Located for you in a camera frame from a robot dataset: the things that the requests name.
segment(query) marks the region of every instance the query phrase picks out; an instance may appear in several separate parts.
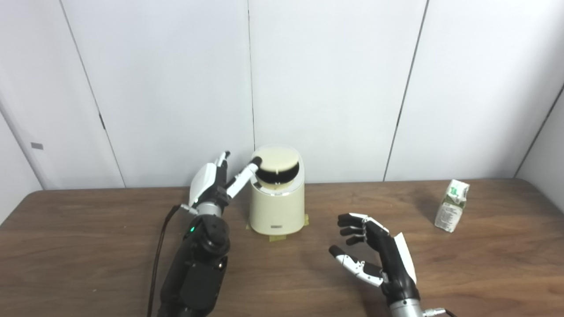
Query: round lid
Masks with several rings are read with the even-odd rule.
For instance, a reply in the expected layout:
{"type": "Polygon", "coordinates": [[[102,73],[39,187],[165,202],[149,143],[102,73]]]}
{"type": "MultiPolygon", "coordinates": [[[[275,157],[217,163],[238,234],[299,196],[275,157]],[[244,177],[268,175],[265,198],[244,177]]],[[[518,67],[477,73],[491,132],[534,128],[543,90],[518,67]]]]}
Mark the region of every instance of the round lid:
{"type": "Polygon", "coordinates": [[[263,147],[253,153],[262,159],[257,177],[270,184],[291,182],[299,171],[299,154],[287,147],[263,147]]]}

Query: black cable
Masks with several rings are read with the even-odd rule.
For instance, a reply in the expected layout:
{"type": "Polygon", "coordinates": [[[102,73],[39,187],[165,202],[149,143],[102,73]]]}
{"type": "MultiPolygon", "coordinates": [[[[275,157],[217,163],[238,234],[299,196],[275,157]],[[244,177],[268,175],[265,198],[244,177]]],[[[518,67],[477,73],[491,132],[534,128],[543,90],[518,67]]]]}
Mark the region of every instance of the black cable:
{"type": "Polygon", "coordinates": [[[448,309],[445,309],[444,312],[449,315],[450,317],[456,317],[455,314],[452,313],[452,311],[449,311],[448,309]]]}
{"type": "Polygon", "coordinates": [[[147,317],[151,317],[153,311],[153,298],[155,296],[155,284],[157,282],[157,268],[158,268],[158,258],[161,255],[162,241],[165,238],[166,225],[169,223],[170,219],[173,217],[174,213],[180,208],[180,205],[174,206],[169,214],[165,217],[165,222],[162,224],[161,236],[158,239],[157,253],[155,254],[155,262],[153,263],[153,275],[151,276],[151,290],[149,291],[149,305],[147,306],[147,317]]]}

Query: wooden table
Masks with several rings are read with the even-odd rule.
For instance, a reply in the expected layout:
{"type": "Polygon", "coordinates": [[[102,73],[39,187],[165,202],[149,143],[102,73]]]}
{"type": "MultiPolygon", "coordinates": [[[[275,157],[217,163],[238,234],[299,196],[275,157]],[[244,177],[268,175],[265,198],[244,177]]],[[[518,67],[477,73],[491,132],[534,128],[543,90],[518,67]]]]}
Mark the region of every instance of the wooden table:
{"type": "MultiPolygon", "coordinates": [[[[388,316],[378,289],[328,253],[337,215],[403,231],[423,308],[459,317],[564,316],[564,215],[517,179],[472,180],[452,234],[433,226],[448,181],[310,184],[310,225],[287,240],[246,230],[248,193],[226,209],[229,267],[210,316],[388,316]]],[[[162,221],[185,188],[41,191],[0,226],[0,316],[144,316],[162,221]]],[[[187,228],[177,213],[158,287],[187,228]]],[[[346,248],[375,262],[365,245],[346,248]]]]}

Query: robotic hand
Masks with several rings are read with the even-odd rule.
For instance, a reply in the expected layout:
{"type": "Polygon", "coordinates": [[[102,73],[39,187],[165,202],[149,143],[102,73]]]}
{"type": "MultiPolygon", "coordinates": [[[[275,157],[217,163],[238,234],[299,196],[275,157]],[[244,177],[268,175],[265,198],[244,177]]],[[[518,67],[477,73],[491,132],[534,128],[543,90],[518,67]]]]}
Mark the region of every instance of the robotic hand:
{"type": "Polygon", "coordinates": [[[158,317],[204,317],[215,306],[230,248],[223,209],[262,162],[255,157],[227,183],[229,154],[204,165],[192,180],[188,201],[177,206],[195,217],[163,283],[158,317]]]}
{"type": "Polygon", "coordinates": [[[403,234],[391,237],[386,227],[363,214],[341,214],[337,224],[343,228],[342,236],[351,236],[346,240],[347,245],[366,242],[379,253],[382,267],[350,256],[336,245],[331,246],[329,252],[357,278],[382,289],[393,317],[431,317],[447,313],[442,308],[421,310],[415,268],[403,234]]]}

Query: white wall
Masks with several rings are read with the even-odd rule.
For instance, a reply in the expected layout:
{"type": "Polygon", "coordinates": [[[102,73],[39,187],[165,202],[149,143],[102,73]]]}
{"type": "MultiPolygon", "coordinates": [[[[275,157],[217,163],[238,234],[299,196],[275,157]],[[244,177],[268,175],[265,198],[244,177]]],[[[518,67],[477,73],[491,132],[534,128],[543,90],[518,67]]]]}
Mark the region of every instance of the white wall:
{"type": "Polygon", "coordinates": [[[564,94],[554,106],[517,177],[536,186],[564,211],[564,94]]]}
{"type": "Polygon", "coordinates": [[[306,181],[382,180],[424,0],[250,0],[257,147],[296,147],[306,181]]]}
{"type": "Polygon", "coordinates": [[[562,56],[563,1],[431,0],[386,180],[513,177],[562,56]]]}
{"type": "Polygon", "coordinates": [[[0,107],[45,188],[123,187],[59,2],[0,0],[0,43],[0,107]]]}
{"type": "Polygon", "coordinates": [[[38,190],[41,185],[0,114],[0,223],[27,194],[38,190]]]}
{"type": "Polygon", "coordinates": [[[246,0],[63,1],[128,187],[253,152],[246,0]]]}
{"type": "Polygon", "coordinates": [[[397,131],[425,0],[62,3],[0,0],[0,107],[48,189],[267,143],[308,182],[380,181],[391,149],[386,180],[512,177],[564,82],[558,0],[431,0],[397,131]]]}

